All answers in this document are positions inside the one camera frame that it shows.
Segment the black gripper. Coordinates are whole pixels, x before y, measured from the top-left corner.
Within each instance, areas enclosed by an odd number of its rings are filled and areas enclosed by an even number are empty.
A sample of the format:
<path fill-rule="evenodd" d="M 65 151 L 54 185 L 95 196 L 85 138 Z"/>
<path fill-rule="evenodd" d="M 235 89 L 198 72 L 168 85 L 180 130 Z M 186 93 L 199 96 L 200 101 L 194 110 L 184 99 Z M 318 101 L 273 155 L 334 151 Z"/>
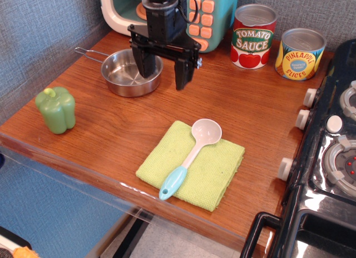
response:
<path fill-rule="evenodd" d="M 175 61 L 176 89 L 181 91 L 192 80 L 194 69 L 201 67 L 201 44 L 187 35 L 186 2 L 142 2 L 146 25 L 128 26 L 131 47 L 142 77 L 150 77 L 156 69 L 155 55 Z"/>

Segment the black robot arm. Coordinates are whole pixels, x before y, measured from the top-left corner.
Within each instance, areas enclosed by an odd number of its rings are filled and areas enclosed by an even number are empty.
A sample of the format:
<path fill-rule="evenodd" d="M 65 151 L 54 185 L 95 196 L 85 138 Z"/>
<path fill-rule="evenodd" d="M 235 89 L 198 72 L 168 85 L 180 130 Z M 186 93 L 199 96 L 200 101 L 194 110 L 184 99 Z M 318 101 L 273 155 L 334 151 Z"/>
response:
<path fill-rule="evenodd" d="M 170 59 L 175 62 L 176 89 L 183 90 L 192 80 L 194 70 L 201 66 L 201 44 L 186 32 L 191 23 L 187 0 L 142 0 L 142 5 L 147 24 L 131 24 L 127 28 L 131 32 L 131 48 L 139 73 L 150 77 L 157 56 Z"/>

